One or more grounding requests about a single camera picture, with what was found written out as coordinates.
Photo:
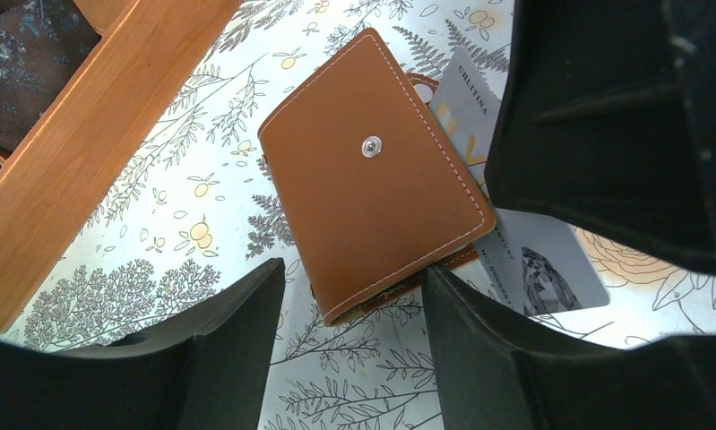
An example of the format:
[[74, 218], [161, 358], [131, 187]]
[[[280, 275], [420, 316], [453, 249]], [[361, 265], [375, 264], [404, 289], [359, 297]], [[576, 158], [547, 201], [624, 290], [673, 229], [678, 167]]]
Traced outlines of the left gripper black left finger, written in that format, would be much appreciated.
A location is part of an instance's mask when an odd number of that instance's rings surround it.
[[0, 341], [0, 429], [254, 429], [286, 286], [271, 258], [217, 295], [107, 346]]

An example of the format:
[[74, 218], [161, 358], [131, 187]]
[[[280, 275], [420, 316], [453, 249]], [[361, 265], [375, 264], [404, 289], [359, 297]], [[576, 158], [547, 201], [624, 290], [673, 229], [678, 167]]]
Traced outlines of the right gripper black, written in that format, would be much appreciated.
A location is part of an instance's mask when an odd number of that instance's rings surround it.
[[485, 178], [498, 208], [716, 275], [716, 0], [516, 2]]

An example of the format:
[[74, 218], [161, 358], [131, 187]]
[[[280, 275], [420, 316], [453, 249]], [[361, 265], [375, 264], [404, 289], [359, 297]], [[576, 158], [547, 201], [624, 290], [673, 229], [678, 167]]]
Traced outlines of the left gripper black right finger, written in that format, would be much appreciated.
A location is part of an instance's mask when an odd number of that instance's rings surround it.
[[423, 270], [421, 291], [448, 429], [716, 429], [716, 336], [601, 346], [438, 264]]

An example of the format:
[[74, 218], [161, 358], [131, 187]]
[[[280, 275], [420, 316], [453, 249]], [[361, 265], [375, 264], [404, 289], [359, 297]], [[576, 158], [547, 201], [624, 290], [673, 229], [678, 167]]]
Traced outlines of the credit card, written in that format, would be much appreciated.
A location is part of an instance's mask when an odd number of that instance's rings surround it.
[[[500, 102], [469, 52], [453, 51], [430, 109], [483, 194]], [[608, 305], [598, 273], [563, 221], [497, 209], [495, 228], [475, 241], [496, 300], [528, 316]]]

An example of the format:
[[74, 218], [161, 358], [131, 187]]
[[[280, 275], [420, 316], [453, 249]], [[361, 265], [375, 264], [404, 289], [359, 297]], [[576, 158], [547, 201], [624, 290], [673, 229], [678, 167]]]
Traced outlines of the brown leather card holder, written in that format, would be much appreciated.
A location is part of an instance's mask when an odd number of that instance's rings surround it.
[[415, 288], [495, 214], [376, 30], [293, 90], [258, 131], [323, 322]]

